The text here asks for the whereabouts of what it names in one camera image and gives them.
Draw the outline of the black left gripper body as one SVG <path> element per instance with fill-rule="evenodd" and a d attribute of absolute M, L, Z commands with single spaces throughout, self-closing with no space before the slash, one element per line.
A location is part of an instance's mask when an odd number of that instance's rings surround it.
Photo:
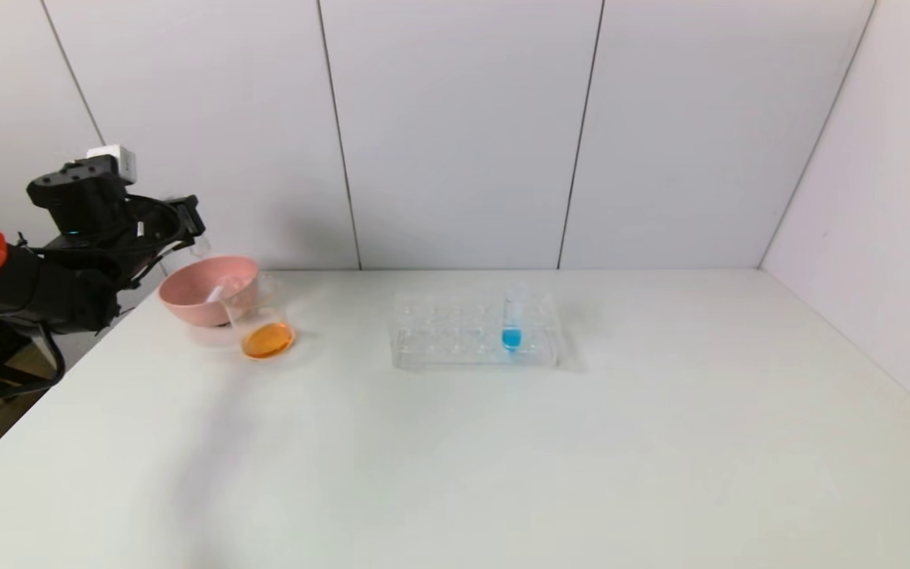
<path fill-rule="evenodd" d="M 152 245 L 193 245 L 205 234 L 205 223 L 198 212 L 198 197 L 158 199 L 128 194 L 127 201 L 142 236 Z"/>

